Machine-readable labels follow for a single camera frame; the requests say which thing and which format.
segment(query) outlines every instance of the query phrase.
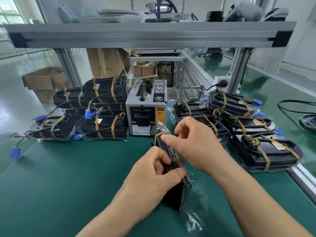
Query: finger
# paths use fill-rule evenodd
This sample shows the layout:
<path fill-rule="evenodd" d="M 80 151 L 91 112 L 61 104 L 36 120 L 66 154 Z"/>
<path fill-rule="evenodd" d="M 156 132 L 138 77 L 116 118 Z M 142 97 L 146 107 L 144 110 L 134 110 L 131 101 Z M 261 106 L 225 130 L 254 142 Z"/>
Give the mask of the finger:
<path fill-rule="evenodd" d="M 160 159 L 163 163 L 166 163 L 167 165 L 171 164 L 171 160 L 168 154 L 157 146 L 153 146 L 152 148 L 150 148 L 143 157 L 149 159 L 153 164 L 157 159 Z"/>
<path fill-rule="evenodd" d="M 172 147 L 173 149 L 178 151 L 180 154 L 183 154 L 185 145 L 187 144 L 186 139 L 181 139 L 181 138 L 176 137 L 174 135 L 162 135 L 161 139 L 168 146 Z"/>
<path fill-rule="evenodd" d="M 194 124 L 195 119 L 192 118 L 191 116 L 186 116 L 184 117 L 176 126 L 174 129 L 175 134 L 179 134 L 185 129 L 190 130 L 192 128 L 192 125 Z"/>
<path fill-rule="evenodd" d="M 170 190 L 172 187 L 179 184 L 185 175 L 186 170 L 184 168 L 176 168 L 162 175 L 161 178 L 164 181 L 164 186 L 167 188 L 167 190 Z"/>
<path fill-rule="evenodd" d="M 155 171 L 157 175 L 162 175 L 163 173 L 163 166 L 160 160 L 156 160 L 155 162 Z"/>

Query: right hand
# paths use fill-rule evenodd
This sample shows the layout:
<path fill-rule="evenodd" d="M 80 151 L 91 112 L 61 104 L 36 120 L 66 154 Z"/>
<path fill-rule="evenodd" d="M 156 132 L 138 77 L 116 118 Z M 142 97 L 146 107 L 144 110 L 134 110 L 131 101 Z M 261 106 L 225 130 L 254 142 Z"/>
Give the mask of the right hand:
<path fill-rule="evenodd" d="M 194 167 L 205 173 L 223 163 L 223 158 L 228 156 L 223 149 L 213 130 L 192 117 L 181 120 L 174 135 L 162 135 L 161 139 L 174 148 Z"/>

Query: shelf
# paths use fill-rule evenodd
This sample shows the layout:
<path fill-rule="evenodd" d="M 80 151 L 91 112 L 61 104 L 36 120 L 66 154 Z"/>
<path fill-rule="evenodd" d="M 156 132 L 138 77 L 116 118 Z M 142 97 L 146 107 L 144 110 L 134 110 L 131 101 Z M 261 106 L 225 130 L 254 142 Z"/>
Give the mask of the shelf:
<path fill-rule="evenodd" d="M 183 48 L 287 44 L 296 22 L 78 23 L 6 25 L 15 47 Z"/>

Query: glass panel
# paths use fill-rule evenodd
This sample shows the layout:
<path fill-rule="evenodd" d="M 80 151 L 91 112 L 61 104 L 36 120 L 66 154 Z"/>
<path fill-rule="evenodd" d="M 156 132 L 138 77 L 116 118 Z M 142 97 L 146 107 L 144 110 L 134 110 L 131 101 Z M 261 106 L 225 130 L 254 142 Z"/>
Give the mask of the glass panel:
<path fill-rule="evenodd" d="M 6 16 L 10 24 L 24 24 L 22 17 L 20 16 Z"/>
<path fill-rule="evenodd" d="M 13 0 L 0 0 L 0 8 L 3 13 L 19 13 Z"/>
<path fill-rule="evenodd" d="M 3 15 L 0 15 L 0 25 L 1 24 L 7 24 L 7 20 L 4 18 Z"/>
<path fill-rule="evenodd" d="M 0 40 L 7 40 L 8 37 L 6 35 L 6 33 L 4 32 L 3 28 L 0 27 Z"/>

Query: blue hose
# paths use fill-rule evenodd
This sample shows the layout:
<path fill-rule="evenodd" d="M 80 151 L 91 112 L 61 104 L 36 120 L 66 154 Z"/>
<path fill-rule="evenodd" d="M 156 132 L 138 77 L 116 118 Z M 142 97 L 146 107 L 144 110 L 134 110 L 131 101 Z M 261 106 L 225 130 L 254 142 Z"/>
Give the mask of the blue hose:
<path fill-rule="evenodd" d="M 158 2 L 157 2 L 157 18 L 160 18 L 160 6 L 161 6 L 162 1 L 164 1 L 164 0 L 158 0 Z M 173 4 L 173 2 L 171 0 L 165 0 L 165 1 L 168 2 L 172 6 L 175 13 L 178 12 L 176 6 Z"/>

